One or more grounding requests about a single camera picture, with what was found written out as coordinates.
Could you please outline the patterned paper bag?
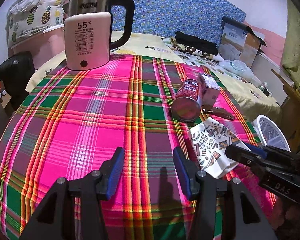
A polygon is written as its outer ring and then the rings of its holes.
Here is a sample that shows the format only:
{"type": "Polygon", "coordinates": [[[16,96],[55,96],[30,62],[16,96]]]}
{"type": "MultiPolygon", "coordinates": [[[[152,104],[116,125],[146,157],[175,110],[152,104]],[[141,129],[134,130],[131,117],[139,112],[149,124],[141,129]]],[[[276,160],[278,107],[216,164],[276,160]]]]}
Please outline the patterned paper bag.
{"type": "Polygon", "coordinates": [[[238,165],[238,162],[229,159],[225,154],[229,145],[249,149],[230,129],[213,118],[192,127],[189,130],[189,139],[200,169],[217,179],[238,165]]]}

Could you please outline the white round trash bin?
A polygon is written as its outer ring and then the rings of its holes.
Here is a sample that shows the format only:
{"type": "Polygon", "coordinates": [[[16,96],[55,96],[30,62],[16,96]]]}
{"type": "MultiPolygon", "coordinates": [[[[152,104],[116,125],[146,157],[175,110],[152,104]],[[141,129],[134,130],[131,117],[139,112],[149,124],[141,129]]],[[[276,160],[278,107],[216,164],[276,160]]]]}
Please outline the white round trash bin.
{"type": "Polygon", "coordinates": [[[286,137],[275,122],[267,116],[258,115],[251,124],[263,146],[273,146],[290,152],[290,146],[286,137]]]}

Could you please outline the wooden chair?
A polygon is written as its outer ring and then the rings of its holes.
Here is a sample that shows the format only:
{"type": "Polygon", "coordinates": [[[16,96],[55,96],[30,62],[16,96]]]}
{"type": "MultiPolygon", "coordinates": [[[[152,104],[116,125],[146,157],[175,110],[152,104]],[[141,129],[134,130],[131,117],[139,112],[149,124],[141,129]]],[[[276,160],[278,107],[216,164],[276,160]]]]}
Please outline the wooden chair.
{"type": "Polygon", "coordinates": [[[299,89],[295,90],[287,81],[275,70],[273,74],[282,82],[283,91],[287,98],[281,106],[282,118],[279,128],[285,135],[290,150],[292,152],[300,151],[300,93],[299,89]]]}

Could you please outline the yellow pineapple bedsheet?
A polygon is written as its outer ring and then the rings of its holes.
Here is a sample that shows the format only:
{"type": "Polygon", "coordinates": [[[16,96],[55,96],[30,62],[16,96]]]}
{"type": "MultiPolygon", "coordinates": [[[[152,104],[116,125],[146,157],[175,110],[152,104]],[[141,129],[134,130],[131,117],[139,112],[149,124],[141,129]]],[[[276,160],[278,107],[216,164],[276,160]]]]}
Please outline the yellow pineapple bedsheet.
{"type": "Polygon", "coordinates": [[[259,88],[247,79],[237,76],[219,66],[218,62],[208,58],[187,55],[176,50],[170,38],[156,35],[133,33],[129,41],[120,48],[111,50],[112,54],[142,55],[185,63],[190,66],[206,67],[211,70],[233,98],[239,104],[243,114],[249,121],[258,115],[265,115],[277,120],[281,108],[272,96],[266,96],[259,88]]]}

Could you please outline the small pink purple carton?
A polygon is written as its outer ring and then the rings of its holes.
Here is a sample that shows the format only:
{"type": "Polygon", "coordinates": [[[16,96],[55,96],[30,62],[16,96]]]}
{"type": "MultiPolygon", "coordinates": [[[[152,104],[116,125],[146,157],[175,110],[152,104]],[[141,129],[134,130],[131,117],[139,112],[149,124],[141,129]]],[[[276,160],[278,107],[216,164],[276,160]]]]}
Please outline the small pink purple carton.
{"type": "Polygon", "coordinates": [[[199,74],[199,80],[201,81],[203,90],[203,105],[213,106],[220,94],[219,85],[211,75],[205,73],[199,74]]]}

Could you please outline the white plastic bag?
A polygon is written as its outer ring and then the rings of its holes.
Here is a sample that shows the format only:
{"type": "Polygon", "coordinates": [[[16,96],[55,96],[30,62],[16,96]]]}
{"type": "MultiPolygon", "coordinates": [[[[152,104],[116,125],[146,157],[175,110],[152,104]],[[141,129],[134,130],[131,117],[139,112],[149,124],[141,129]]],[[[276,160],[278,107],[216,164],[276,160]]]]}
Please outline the white plastic bag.
{"type": "Polygon", "coordinates": [[[242,61],[224,60],[224,61],[219,62],[219,65],[222,68],[224,68],[224,69],[226,69],[248,81],[251,81],[252,78],[254,77],[253,71],[242,61]]]}

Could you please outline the red milk can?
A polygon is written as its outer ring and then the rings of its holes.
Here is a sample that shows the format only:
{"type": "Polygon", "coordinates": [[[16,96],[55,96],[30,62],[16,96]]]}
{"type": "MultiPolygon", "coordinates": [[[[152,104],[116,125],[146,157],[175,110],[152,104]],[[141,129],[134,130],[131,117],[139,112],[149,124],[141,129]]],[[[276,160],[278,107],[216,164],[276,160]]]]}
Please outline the red milk can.
{"type": "Polygon", "coordinates": [[[172,115],[181,122],[194,122],[201,113],[202,87],[198,80],[186,79],[178,89],[172,106],[172,115]]]}

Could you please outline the pink plaid tablecloth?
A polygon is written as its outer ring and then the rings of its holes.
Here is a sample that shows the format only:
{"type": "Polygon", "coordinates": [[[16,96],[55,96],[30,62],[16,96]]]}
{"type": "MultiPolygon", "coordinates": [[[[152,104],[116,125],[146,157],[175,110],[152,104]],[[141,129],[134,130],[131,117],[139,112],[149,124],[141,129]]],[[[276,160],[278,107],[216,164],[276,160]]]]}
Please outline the pink plaid tablecloth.
{"type": "Polygon", "coordinates": [[[0,139],[0,231],[18,239],[59,178],[81,178],[125,150],[115,195],[102,203],[110,239],[187,239],[194,202],[172,152],[193,155],[189,126],[170,115],[181,83],[203,72],[154,57],[113,55],[92,70],[57,67],[27,96],[0,139]]]}

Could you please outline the cardboard box with picture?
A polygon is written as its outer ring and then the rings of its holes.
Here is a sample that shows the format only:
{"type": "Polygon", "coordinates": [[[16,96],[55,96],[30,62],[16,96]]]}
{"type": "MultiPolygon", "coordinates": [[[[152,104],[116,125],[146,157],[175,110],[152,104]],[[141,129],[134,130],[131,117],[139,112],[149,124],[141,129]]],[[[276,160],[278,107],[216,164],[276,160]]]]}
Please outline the cardboard box with picture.
{"type": "Polygon", "coordinates": [[[218,52],[225,60],[244,62],[251,67],[261,49],[267,46],[265,41],[258,37],[247,25],[232,18],[222,18],[223,33],[218,52]]]}

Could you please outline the polka dot brown cloth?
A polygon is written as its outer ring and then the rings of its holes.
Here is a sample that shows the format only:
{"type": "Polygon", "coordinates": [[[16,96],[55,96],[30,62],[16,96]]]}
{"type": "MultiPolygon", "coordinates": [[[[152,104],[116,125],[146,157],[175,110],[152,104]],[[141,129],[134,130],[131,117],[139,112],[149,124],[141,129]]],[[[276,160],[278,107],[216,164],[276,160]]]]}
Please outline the polka dot brown cloth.
{"type": "Polygon", "coordinates": [[[183,52],[185,54],[200,56],[200,57],[208,58],[208,59],[212,59],[214,56],[218,56],[218,54],[211,54],[206,51],[194,48],[192,46],[180,44],[173,37],[170,38],[170,44],[172,45],[172,47],[174,49],[176,49],[177,51],[183,52]]]}

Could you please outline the black suitcase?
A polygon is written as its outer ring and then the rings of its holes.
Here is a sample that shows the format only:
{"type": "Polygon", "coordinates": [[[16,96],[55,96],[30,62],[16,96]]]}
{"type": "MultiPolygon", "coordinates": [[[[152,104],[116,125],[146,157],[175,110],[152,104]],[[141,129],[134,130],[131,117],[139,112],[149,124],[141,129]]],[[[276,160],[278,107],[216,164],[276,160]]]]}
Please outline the black suitcase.
{"type": "Polygon", "coordinates": [[[19,52],[0,65],[0,81],[11,96],[13,110],[17,110],[28,96],[26,86],[35,73],[32,55],[29,51],[19,52]]]}

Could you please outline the pink storage box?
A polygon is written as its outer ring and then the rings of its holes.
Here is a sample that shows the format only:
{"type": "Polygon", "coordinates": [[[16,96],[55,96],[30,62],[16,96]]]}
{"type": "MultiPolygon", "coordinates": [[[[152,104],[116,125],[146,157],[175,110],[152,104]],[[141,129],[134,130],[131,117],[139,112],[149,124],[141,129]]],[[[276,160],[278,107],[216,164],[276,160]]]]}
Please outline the pink storage box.
{"type": "Polygon", "coordinates": [[[49,27],[42,33],[34,34],[15,44],[11,49],[15,54],[29,51],[32,55],[34,68],[38,69],[65,49],[64,25],[49,27]]]}

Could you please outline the blue floral mattress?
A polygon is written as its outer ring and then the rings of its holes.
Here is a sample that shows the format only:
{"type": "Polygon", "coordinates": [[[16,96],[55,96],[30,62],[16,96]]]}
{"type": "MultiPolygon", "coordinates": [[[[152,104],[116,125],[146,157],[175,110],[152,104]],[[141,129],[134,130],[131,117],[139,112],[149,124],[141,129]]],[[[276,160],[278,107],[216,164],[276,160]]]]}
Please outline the blue floral mattress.
{"type": "Polygon", "coordinates": [[[227,0],[133,0],[133,32],[171,37],[176,31],[219,43],[222,18],[243,22],[246,13],[227,0]]]}

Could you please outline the pink steel electric kettle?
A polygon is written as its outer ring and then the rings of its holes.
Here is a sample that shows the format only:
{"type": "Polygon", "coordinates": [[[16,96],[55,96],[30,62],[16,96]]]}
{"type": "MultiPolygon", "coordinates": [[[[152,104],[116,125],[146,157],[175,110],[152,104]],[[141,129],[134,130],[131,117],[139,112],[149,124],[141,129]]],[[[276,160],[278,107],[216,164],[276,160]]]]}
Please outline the pink steel electric kettle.
{"type": "Polygon", "coordinates": [[[63,6],[66,66],[82,71],[102,67],[110,61],[110,51],[128,42],[133,26],[133,0],[69,0],[63,6]],[[111,8],[125,8],[121,38],[112,42],[113,14],[111,8]]]}

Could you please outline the pineapple print bedding pile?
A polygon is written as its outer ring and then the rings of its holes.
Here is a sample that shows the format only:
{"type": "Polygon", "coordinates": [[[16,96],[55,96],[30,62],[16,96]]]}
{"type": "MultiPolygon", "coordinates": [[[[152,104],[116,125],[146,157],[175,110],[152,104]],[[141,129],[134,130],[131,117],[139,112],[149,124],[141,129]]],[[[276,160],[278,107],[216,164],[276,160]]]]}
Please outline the pineapple print bedding pile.
{"type": "Polygon", "coordinates": [[[18,0],[7,13],[7,45],[19,42],[64,22],[68,0],[18,0]]]}

